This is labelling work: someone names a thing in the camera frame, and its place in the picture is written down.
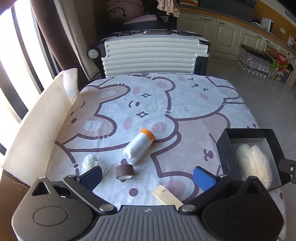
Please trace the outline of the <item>white yarn ball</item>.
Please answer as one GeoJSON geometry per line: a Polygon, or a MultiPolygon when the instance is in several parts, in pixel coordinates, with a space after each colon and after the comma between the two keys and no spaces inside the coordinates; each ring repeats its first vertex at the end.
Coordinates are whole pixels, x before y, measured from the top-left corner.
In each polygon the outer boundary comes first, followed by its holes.
{"type": "Polygon", "coordinates": [[[99,166],[102,170],[102,174],[106,175],[108,173],[108,164],[105,160],[98,160],[93,154],[87,155],[82,162],[82,174],[91,170],[92,168],[99,166]]]}

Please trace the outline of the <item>brown bandage tape roll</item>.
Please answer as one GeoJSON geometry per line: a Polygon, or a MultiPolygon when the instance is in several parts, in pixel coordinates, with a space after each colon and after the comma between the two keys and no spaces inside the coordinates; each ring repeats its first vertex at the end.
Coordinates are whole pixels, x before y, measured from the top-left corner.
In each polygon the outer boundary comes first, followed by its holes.
{"type": "Polygon", "coordinates": [[[131,164],[121,164],[114,168],[116,179],[128,180],[134,177],[134,168],[131,164]]]}

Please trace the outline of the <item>cream fluffy plush toy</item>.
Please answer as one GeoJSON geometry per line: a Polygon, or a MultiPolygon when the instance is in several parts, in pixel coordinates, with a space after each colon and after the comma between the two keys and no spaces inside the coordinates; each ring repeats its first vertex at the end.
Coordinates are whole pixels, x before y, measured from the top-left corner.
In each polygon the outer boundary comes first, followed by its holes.
{"type": "Polygon", "coordinates": [[[235,157],[242,181],[246,181],[249,176],[256,176],[267,190],[271,188],[273,172],[270,161],[258,145],[239,145],[235,157]]]}

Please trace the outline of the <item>plastic roll with orange cap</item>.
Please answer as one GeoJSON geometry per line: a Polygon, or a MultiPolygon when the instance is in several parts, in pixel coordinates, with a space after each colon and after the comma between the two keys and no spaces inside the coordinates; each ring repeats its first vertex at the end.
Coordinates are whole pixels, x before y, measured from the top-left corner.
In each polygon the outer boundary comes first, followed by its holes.
{"type": "Polygon", "coordinates": [[[154,134],[143,128],[135,138],[123,149],[123,155],[129,164],[135,164],[139,161],[155,140],[154,134]]]}

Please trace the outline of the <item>cream foam board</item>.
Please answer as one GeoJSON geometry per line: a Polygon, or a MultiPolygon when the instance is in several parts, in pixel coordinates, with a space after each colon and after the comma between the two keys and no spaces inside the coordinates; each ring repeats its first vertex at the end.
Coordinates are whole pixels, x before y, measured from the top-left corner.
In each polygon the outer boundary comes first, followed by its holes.
{"type": "Polygon", "coordinates": [[[5,154],[3,169],[32,186],[46,172],[55,140],[78,94],[78,70],[61,71],[27,112],[5,154]]]}

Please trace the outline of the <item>black open box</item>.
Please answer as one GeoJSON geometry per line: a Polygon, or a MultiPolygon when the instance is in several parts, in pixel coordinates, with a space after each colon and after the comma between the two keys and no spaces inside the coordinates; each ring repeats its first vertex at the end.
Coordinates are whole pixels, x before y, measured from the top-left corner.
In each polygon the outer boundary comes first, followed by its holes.
{"type": "Polygon", "coordinates": [[[232,180],[256,176],[267,190],[295,184],[295,161],[285,158],[272,129],[227,128],[216,147],[223,173],[232,180]]]}

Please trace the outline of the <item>bear print bed sheet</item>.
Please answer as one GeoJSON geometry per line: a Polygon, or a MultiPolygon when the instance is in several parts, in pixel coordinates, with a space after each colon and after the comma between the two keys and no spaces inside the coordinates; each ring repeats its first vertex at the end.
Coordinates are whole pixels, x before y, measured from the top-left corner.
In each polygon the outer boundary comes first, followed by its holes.
{"type": "Polygon", "coordinates": [[[46,173],[50,180],[80,174],[84,158],[92,154],[109,166],[95,189],[108,202],[155,205],[152,190],[159,184],[187,202],[201,194],[194,167],[222,172],[216,147],[222,132],[256,127],[239,93],[223,79],[151,73],[96,80],[66,113],[46,173]],[[133,165],[135,177],[117,180],[114,168],[129,163],[123,151],[143,128],[155,140],[133,165]]]}

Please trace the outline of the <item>pack of water bottles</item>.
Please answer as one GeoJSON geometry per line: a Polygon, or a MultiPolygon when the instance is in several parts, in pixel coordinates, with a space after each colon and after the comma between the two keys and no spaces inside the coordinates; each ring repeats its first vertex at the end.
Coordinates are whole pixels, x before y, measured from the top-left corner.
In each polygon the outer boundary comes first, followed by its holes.
{"type": "Polygon", "coordinates": [[[269,77],[273,59],[262,51],[240,44],[238,51],[238,63],[248,72],[263,77],[269,77]]]}

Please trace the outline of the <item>red green carton box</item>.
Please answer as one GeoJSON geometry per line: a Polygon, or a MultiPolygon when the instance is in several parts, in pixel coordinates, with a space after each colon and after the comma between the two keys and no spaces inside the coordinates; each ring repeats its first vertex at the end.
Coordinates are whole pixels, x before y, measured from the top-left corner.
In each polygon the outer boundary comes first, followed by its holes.
{"type": "Polygon", "coordinates": [[[273,63],[271,65],[269,78],[282,82],[285,72],[287,70],[288,58],[284,54],[279,52],[276,53],[276,58],[273,59],[273,63]]]}

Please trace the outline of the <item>white ribbed suitcase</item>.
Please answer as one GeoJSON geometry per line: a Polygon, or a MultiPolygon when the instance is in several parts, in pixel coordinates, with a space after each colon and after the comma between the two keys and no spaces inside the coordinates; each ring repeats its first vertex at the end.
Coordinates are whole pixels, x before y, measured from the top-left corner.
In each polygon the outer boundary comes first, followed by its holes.
{"type": "Polygon", "coordinates": [[[87,52],[105,77],[140,73],[205,75],[209,54],[208,40],[181,30],[115,32],[87,52]]]}

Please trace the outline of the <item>cream kitchen cabinets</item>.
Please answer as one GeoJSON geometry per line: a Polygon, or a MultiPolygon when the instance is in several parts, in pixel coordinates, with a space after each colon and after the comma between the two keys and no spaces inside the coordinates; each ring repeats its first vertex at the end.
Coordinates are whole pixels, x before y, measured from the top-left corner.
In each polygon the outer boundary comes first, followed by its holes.
{"type": "Polygon", "coordinates": [[[226,15],[211,11],[183,7],[178,18],[179,30],[195,32],[211,43],[211,54],[236,59],[241,44],[259,51],[273,47],[287,56],[288,62],[295,66],[295,50],[274,34],[226,15]]]}

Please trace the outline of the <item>brown curtain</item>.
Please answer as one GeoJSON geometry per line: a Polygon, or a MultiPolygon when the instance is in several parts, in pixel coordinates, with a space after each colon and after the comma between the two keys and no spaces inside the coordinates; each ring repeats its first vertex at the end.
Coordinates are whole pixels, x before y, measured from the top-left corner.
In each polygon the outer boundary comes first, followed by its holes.
{"type": "Polygon", "coordinates": [[[80,84],[99,77],[100,71],[97,67],[93,71],[87,71],[78,60],[62,26],[54,1],[30,1],[30,4],[45,41],[61,69],[78,69],[80,84]]]}

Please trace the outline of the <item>white kettle appliance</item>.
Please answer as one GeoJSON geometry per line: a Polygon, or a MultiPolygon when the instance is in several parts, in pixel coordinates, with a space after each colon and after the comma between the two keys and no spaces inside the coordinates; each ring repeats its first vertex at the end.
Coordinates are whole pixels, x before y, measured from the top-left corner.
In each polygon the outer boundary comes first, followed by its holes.
{"type": "Polygon", "coordinates": [[[270,33],[273,32],[274,22],[268,18],[261,19],[261,25],[266,28],[266,30],[270,33]]]}

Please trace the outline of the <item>pink plush pillow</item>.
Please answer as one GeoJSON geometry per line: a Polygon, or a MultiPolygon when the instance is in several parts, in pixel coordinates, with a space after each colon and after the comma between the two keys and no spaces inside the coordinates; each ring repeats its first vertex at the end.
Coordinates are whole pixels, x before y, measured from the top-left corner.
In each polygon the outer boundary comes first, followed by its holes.
{"type": "Polygon", "coordinates": [[[108,19],[116,24],[157,21],[156,15],[145,14],[140,0],[110,0],[107,2],[108,19]]]}

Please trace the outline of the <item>curtain tassel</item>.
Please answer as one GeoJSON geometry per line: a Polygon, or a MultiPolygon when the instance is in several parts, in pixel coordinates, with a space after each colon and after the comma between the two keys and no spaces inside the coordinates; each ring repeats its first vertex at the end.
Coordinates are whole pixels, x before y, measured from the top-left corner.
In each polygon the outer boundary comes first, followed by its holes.
{"type": "Polygon", "coordinates": [[[176,0],[157,0],[157,8],[160,11],[165,11],[166,14],[173,15],[178,18],[180,16],[180,9],[176,0]]]}

